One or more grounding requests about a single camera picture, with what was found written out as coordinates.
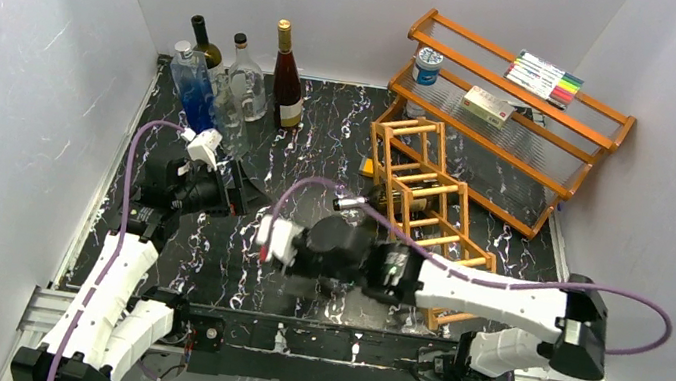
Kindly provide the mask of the clear bottle bottom rack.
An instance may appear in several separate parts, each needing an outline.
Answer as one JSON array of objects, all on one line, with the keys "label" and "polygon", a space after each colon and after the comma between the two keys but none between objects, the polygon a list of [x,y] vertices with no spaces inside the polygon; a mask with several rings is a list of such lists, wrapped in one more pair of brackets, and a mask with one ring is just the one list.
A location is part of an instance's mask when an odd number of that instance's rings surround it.
[{"label": "clear bottle bottom rack", "polygon": [[223,148],[234,159],[242,159],[249,150],[248,132],[242,105],[232,93],[225,66],[219,64],[210,70],[214,93],[214,114],[222,135]]}]

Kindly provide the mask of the clear glass bottle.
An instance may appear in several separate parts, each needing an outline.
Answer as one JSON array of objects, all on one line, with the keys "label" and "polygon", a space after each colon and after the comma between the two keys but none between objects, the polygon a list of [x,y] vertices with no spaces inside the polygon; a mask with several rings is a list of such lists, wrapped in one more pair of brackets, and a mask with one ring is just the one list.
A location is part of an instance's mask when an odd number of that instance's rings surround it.
[{"label": "clear glass bottle", "polygon": [[229,85],[241,103],[245,121],[256,122],[267,112],[263,72],[247,51],[247,35],[238,32],[233,39],[236,58],[228,71]]}]

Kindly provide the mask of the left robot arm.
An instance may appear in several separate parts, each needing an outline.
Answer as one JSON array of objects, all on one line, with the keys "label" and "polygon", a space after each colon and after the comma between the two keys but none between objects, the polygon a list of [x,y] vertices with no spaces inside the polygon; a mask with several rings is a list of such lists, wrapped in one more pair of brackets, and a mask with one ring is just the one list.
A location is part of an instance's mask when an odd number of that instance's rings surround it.
[{"label": "left robot arm", "polygon": [[153,286],[133,294],[183,216],[243,216],[271,205],[239,160],[230,168],[231,186],[204,161],[150,158],[80,290],[38,345],[17,349],[10,380],[121,381],[153,343],[189,338],[195,327],[182,293]]}]

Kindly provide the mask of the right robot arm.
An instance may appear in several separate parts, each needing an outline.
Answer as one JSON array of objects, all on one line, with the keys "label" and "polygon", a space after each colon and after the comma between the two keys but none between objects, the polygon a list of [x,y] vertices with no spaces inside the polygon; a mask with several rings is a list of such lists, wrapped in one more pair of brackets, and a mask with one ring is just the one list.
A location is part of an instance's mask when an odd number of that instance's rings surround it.
[{"label": "right robot arm", "polygon": [[451,310],[504,324],[460,341],[458,381],[548,366],[575,379],[605,376],[607,308],[593,285],[529,283],[474,269],[411,246],[377,241],[341,217],[310,228],[275,224],[270,253],[286,275],[357,284],[390,305]]}]

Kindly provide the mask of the silver capped dark bottle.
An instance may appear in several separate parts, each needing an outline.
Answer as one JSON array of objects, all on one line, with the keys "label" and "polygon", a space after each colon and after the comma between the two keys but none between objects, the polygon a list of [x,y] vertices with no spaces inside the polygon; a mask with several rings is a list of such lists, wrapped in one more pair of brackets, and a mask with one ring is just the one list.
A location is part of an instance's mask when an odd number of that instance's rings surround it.
[{"label": "silver capped dark bottle", "polygon": [[[386,186],[384,184],[375,185],[368,192],[362,196],[354,197],[342,197],[335,198],[332,200],[333,209],[336,212],[346,211],[348,209],[359,209],[362,205],[371,206],[378,213],[383,215],[389,215],[389,201],[388,196],[386,195]],[[393,214],[394,217],[399,220],[403,218],[404,207],[402,206],[403,195],[398,190],[395,190],[391,194],[393,202]],[[410,202],[408,207],[409,212],[412,213],[422,213],[426,211],[429,207],[429,200],[425,197],[415,198]]]}]

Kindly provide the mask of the blue square bottle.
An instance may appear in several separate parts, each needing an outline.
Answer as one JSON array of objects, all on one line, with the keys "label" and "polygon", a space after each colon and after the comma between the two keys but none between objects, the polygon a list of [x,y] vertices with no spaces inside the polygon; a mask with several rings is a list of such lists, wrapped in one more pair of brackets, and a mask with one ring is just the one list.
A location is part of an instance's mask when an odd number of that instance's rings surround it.
[{"label": "blue square bottle", "polygon": [[195,133],[216,128],[214,95],[204,54],[187,40],[177,41],[174,50],[170,69],[189,127]]}]

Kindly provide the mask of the green wine bottle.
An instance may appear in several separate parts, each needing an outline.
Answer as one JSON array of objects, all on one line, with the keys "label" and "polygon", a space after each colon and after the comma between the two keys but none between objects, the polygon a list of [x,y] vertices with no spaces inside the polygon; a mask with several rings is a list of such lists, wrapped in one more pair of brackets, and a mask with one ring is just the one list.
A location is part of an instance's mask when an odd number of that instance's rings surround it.
[{"label": "green wine bottle", "polygon": [[215,71],[222,65],[221,51],[208,38],[205,18],[202,15],[193,15],[190,22],[196,40],[196,50],[204,54],[207,71],[213,78]]}]

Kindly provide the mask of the dark red wine bottle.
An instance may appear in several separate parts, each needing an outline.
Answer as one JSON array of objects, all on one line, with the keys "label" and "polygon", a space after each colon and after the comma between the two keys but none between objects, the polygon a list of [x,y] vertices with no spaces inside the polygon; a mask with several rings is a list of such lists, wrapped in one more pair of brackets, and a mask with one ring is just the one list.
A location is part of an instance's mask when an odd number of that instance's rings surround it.
[{"label": "dark red wine bottle", "polygon": [[301,123],[303,98],[298,67],[294,59],[291,22],[278,21],[278,54],[273,74],[275,124],[282,129],[293,129]]}]

